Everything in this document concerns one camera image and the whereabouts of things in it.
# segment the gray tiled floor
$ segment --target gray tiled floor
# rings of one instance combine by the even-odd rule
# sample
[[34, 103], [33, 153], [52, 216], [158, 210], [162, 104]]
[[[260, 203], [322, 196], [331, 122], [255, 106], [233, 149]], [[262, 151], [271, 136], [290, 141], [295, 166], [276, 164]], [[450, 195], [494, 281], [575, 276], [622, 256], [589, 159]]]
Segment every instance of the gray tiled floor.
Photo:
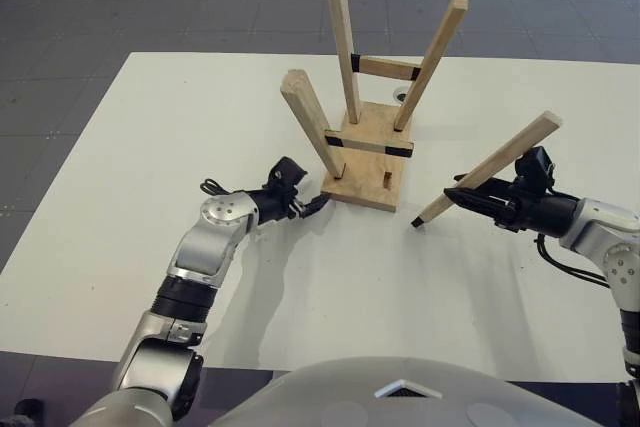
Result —
[[[640, 63], [639, 2], [471, 0], [448, 55]], [[421, 55], [446, 0], [350, 3], [359, 51]], [[0, 271], [129, 52], [332, 54], [325, 4], [0, 0]], [[16, 386], [35, 389], [33, 379], [27, 382], [32, 367], [45, 376], [58, 368], [55, 361], [7, 355], [0, 356], [0, 370], [11, 367], [10, 385], [0, 388], [0, 415]], [[43, 395], [56, 386], [43, 385], [49, 386], [38, 391]]]

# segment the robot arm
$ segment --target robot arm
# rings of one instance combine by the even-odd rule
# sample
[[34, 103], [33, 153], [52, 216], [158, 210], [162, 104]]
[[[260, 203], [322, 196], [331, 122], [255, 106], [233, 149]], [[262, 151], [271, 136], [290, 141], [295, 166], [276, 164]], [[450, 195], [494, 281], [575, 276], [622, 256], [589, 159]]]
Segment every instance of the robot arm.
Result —
[[207, 179], [212, 194], [196, 224], [180, 241], [151, 308], [118, 364], [109, 395], [73, 425], [169, 426], [186, 415], [195, 398], [203, 358], [194, 347], [240, 241], [258, 225], [285, 217], [308, 217], [328, 195], [305, 205], [296, 185], [306, 172], [283, 157], [262, 189], [227, 192]]
[[[477, 189], [445, 189], [445, 194], [463, 208], [492, 217], [500, 228], [538, 232], [536, 243], [545, 260], [570, 275], [611, 289], [622, 318], [625, 368], [635, 378], [627, 386], [622, 384], [620, 395], [635, 402], [632, 414], [638, 419], [640, 217], [614, 205], [553, 190], [554, 165], [543, 147], [530, 149], [515, 167], [517, 177], [511, 183], [492, 178]], [[545, 236], [558, 238], [562, 247], [589, 259], [603, 276], [553, 260], [544, 247]]]

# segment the silver robot arm segment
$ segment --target silver robot arm segment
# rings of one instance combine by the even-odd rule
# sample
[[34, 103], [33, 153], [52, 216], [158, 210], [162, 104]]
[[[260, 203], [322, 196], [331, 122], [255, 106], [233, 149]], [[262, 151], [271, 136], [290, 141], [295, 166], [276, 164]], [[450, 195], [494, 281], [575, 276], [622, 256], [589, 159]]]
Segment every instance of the silver robot arm segment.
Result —
[[640, 378], [640, 218], [591, 199], [578, 202], [560, 245], [593, 262], [604, 274], [622, 317], [627, 372]]
[[113, 392], [73, 425], [164, 427], [188, 413], [203, 365], [194, 348], [202, 340], [209, 309], [238, 244], [260, 224], [308, 217], [328, 201], [324, 194], [306, 205], [296, 198], [295, 186], [304, 175], [283, 157], [262, 189], [229, 193], [210, 179], [201, 185], [213, 197], [202, 204], [153, 305], [142, 314], [116, 368]]

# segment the wooden stick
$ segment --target wooden stick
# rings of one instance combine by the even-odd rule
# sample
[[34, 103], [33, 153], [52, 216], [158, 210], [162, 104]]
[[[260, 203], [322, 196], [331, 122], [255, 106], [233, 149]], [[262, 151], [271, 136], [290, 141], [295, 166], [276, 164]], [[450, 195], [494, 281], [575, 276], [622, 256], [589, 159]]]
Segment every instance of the wooden stick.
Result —
[[416, 105], [418, 105], [420, 96], [422, 96], [429, 80], [431, 80], [431, 76], [433, 76], [438, 63], [440, 63], [440, 59], [447, 50], [447, 45], [449, 45], [449, 42], [453, 38], [456, 28], [468, 8], [469, 0], [451, 0], [449, 2], [447, 10], [440, 21], [440, 27], [438, 27], [438, 31], [433, 37], [424, 59], [422, 59], [420, 74], [418, 74], [415, 82], [411, 84], [409, 92], [407, 92], [407, 97], [400, 106], [400, 110], [398, 110], [394, 123], [396, 130], [404, 130], [407, 125], [409, 117], [411, 117]]
[[325, 130], [324, 137], [329, 145], [336, 147], [366, 150], [367, 152], [395, 155], [397, 157], [411, 157], [413, 155], [413, 142], [406, 140], [367, 139], [335, 130]]
[[[454, 187], [475, 189], [515, 161], [531, 147], [541, 142], [542, 139], [557, 130], [561, 125], [562, 119], [560, 117], [553, 112], [545, 111], [522, 129], [515, 137], [460, 179]], [[446, 195], [441, 194], [440, 197], [429, 204], [420, 215], [411, 222], [411, 225], [419, 227], [426, 222], [430, 222], [452, 205], [453, 202], [449, 200]]]
[[377, 59], [360, 56], [358, 72], [377, 75], [398, 80], [415, 80], [420, 73], [420, 66], [399, 60]]
[[331, 13], [331, 25], [336, 39], [336, 52], [342, 74], [344, 97], [347, 101], [349, 122], [357, 124], [360, 119], [360, 94], [358, 79], [351, 68], [351, 54], [353, 51], [353, 34], [351, 33], [351, 17], [349, 16], [348, 0], [328, 0]]
[[329, 129], [329, 121], [324, 115], [307, 73], [304, 70], [287, 72], [282, 79], [280, 92], [329, 173], [335, 178], [342, 177], [344, 159], [340, 151], [329, 146], [324, 138], [324, 131]]

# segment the upside-down wooden stool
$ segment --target upside-down wooden stool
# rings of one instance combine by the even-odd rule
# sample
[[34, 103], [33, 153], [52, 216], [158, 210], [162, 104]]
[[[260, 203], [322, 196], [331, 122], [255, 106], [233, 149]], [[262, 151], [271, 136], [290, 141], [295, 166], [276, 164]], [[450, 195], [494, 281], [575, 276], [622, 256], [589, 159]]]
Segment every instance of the upside-down wooden stool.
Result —
[[[395, 212], [416, 108], [458, 24], [468, 0], [451, 0], [420, 65], [354, 52], [347, 0], [328, 0], [342, 75], [346, 113], [342, 130], [331, 130], [306, 72], [290, 70], [280, 91], [327, 168], [322, 191], [336, 200]], [[363, 102], [357, 73], [409, 80], [400, 107]]]

